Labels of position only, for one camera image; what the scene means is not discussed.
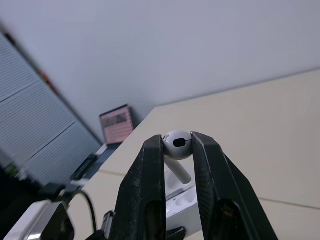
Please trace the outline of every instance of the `black cable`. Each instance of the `black cable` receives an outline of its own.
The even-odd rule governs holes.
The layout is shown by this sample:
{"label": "black cable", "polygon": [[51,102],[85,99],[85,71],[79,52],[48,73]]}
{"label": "black cable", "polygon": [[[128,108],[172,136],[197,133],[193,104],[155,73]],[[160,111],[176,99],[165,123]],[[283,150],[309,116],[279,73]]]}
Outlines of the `black cable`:
{"label": "black cable", "polygon": [[95,209],[94,209],[94,206],[92,205],[91,199],[85,191],[77,190],[74,192],[74,196],[76,196],[78,194],[84,196],[84,198],[86,199],[86,201],[89,205],[90,212],[91,212],[91,219],[92,219],[92,228],[93,228],[93,232],[95,233],[97,231],[97,222],[96,222]]}

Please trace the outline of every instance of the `white wall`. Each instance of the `white wall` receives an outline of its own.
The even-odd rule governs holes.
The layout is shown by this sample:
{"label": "white wall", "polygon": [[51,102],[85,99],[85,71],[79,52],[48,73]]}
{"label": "white wall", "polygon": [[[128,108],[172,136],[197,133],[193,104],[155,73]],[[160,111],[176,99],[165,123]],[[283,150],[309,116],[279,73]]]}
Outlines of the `white wall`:
{"label": "white wall", "polygon": [[317,0],[0,0],[0,23],[102,139],[99,114],[320,67]]}

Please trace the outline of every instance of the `black device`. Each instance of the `black device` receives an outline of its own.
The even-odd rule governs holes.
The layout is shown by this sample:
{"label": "black device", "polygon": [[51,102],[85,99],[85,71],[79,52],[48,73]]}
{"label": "black device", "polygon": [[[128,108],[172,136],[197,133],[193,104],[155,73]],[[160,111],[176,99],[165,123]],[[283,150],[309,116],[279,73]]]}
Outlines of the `black device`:
{"label": "black device", "polygon": [[91,168],[95,162],[98,160],[98,157],[94,154],[90,154],[86,160],[75,170],[75,172],[71,175],[72,180],[80,180],[87,173],[88,169]]}
{"label": "black device", "polygon": [[[198,132],[191,136],[204,239],[277,240],[250,182],[220,145]],[[166,239],[164,176],[163,139],[155,135],[121,183],[109,240]]]}

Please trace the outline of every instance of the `earbud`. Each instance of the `earbud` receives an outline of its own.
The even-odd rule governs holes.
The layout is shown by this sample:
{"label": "earbud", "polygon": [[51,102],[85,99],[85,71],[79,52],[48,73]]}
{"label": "earbud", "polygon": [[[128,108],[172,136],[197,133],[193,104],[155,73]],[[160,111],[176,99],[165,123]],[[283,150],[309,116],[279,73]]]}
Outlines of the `earbud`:
{"label": "earbud", "polygon": [[184,130],[175,130],[163,138],[164,155],[174,159],[183,160],[192,155],[192,137]]}
{"label": "earbud", "polygon": [[191,175],[177,161],[192,155],[192,137],[189,132],[175,130],[163,138],[164,163],[183,184],[191,182]]}

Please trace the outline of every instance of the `beige tabletop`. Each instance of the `beige tabletop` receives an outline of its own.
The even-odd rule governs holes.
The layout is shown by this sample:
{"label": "beige tabletop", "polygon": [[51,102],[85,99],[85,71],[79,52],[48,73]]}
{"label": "beige tabletop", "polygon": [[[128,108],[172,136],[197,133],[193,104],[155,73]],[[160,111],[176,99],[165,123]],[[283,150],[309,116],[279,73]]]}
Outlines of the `beige tabletop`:
{"label": "beige tabletop", "polygon": [[[213,137],[251,182],[279,239],[320,239],[320,71],[156,107],[85,186],[98,226],[143,142],[172,130]],[[193,168],[192,157],[180,161]],[[91,234],[86,203],[69,209]],[[201,232],[188,239],[203,239]]]}

